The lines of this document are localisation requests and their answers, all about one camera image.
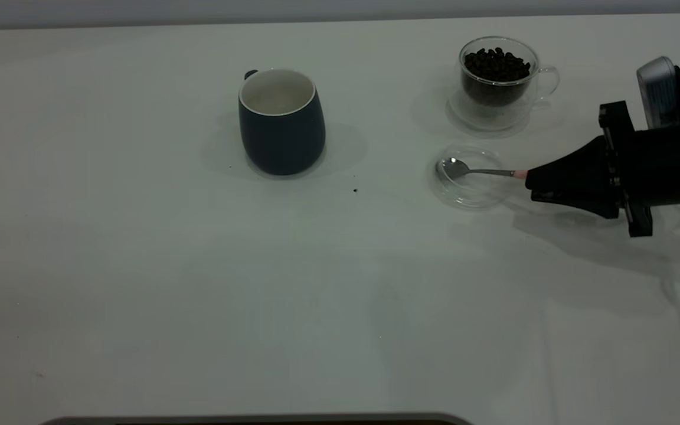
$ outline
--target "wall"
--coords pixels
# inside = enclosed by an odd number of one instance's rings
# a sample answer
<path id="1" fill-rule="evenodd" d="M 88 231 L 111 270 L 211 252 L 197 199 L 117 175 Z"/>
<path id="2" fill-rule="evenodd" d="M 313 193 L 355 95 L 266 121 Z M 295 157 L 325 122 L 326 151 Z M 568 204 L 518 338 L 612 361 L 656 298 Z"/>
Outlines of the wall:
<path id="1" fill-rule="evenodd" d="M 680 0 L 0 0 L 0 28 L 680 12 Z"/>

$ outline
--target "mug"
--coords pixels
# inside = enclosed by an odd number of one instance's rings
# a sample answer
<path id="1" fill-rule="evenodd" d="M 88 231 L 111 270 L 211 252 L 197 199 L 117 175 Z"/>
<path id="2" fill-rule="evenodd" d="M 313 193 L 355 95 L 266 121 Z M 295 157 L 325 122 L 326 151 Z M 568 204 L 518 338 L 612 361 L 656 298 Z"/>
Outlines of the mug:
<path id="1" fill-rule="evenodd" d="M 497 48 L 524 59 L 529 64 L 529 75 L 514 81 L 492 81 L 474 75 L 466 67 L 467 54 Z M 459 118 L 480 130 L 497 131 L 515 126 L 526 118 L 537 100 L 550 96 L 561 81 L 557 68 L 541 66 L 534 49 L 508 37 L 489 36 L 471 41 L 461 49 L 458 63 L 459 87 L 450 105 Z M 553 75 L 554 81 L 539 96 L 537 77 L 542 73 Z"/>
<path id="2" fill-rule="evenodd" d="M 316 86 L 293 70 L 249 71 L 238 92 L 240 137 L 264 172 L 290 175 L 313 165 L 324 149 L 324 115 Z"/>

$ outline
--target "coffee bean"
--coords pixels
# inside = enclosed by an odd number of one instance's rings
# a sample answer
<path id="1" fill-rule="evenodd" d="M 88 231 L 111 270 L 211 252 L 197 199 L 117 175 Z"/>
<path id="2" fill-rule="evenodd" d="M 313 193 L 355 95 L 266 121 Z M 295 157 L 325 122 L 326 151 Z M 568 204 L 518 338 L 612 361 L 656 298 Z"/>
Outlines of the coffee bean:
<path id="1" fill-rule="evenodd" d="M 529 76 L 531 65 L 502 48 L 480 49 L 464 57 L 464 65 L 474 75 L 491 81 L 515 81 Z"/>

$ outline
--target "dark blue mug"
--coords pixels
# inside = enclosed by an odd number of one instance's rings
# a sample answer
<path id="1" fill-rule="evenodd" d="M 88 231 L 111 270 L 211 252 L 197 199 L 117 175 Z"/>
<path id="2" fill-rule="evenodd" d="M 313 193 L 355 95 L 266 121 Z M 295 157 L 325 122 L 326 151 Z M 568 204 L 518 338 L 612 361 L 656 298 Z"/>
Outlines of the dark blue mug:
<path id="1" fill-rule="evenodd" d="M 240 137 L 264 172 L 302 172 L 324 150 L 324 115 L 316 86 L 292 70 L 249 71 L 238 93 Z"/>

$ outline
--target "white table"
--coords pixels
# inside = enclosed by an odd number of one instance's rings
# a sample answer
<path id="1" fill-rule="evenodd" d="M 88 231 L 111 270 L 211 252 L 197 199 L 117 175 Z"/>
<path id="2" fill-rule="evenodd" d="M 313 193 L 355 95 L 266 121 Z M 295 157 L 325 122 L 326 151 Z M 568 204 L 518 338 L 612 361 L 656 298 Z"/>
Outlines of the white table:
<path id="1" fill-rule="evenodd" d="M 459 48 L 562 74 L 489 147 L 531 167 L 601 133 L 680 15 L 0 31 L 0 425 L 70 415 L 440 411 L 476 425 L 680 423 L 680 207 L 655 236 L 532 204 L 467 212 L 424 173 Z M 243 73 L 325 108 L 301 178 L 245 161 Z"/>

